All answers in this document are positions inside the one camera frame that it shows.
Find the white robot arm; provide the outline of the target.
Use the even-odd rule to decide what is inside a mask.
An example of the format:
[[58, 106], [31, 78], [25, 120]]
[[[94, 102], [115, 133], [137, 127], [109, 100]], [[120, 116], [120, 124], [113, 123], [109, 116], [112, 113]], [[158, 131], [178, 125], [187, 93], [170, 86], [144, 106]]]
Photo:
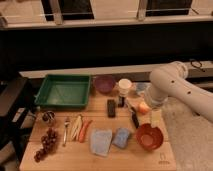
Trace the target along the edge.
[[188, 67], [180, 61], [156, 67], [149, 75], [150, 85], [144, 91], [144, 101], [156, 109], [172, 96], [213, 123], [213, 93], [188, 82], [188, 73]]

